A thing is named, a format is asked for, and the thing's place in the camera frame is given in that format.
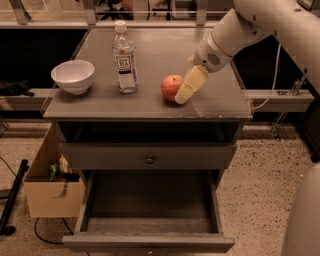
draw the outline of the speckled floor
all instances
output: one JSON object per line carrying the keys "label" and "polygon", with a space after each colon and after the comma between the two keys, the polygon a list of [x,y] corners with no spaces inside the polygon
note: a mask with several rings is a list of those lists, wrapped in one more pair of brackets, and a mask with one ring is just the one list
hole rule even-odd
{"label": "speckled floor", "polygon": [[[0,138],[0,156],[17,172],[22,159],[32,162],[49,125],[9,125],[9,130]],[[308,148],[294,127],[282,126],[280,135],[282,141],[276,141],[269,126],[244,127],[238,150],[217,190],[225,236],[236,239],[235,246],[221,255],[280,255],[294,194],[312,166]],[[0,189],[10,188],[13,181],[13,174],[0,161]],[[4,205],[5,200],[0,200],[0,212]],[[73,227],[76,219],[66,219],[66,222]],[[23,186],[8,224],[17,230],[12,236],[0,237],[0,255],[87,255],[37,238],[35,219],[29,216]],[[39,219],[37,230],[43,238],[56,242],[69,232],[61,219]]]}

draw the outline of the drawer handle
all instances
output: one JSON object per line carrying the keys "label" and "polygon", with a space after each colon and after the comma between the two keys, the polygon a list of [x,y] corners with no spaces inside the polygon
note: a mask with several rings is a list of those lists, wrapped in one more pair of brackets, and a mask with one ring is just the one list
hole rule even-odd
{"label": "drawer handle", "polygon": [[147,164],[153,164],[154,163],[154,158],[152,155],[148,155],[146,158],[146,163]]}

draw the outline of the apple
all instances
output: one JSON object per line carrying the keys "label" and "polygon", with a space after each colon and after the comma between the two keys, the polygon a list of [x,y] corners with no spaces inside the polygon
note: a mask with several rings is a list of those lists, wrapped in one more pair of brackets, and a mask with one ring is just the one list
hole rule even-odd
{"label": "apple", "polygon": [[175,102],[174,96],[177,94],[180,85],[183,83],[183,77],[177,74],[166,76],[161,83],[161,92],[163,97],[171,102]]}

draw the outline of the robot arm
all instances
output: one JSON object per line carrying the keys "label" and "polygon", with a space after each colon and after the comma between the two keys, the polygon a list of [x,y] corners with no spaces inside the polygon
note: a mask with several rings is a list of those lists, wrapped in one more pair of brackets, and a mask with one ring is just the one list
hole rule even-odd
{"label": "robot arm", "polygon": [[208,73],[227,65],[243,48],[273,34],[306,78],[320,89],[320,19],[296,0],[234,0],[231,9],[199,43],[175,100],[184,104]]}

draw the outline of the water bottle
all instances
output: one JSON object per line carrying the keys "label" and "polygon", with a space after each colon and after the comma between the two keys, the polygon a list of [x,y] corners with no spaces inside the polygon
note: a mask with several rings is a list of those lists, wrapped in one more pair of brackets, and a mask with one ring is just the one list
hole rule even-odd
{"label": "water bottle", "polygon": [[117,34],[112,43],[112,51],[119,89],[122,93],[132,93],[138,89],[134,43],[129,39],[125,21],[116,21],[115,31]]}

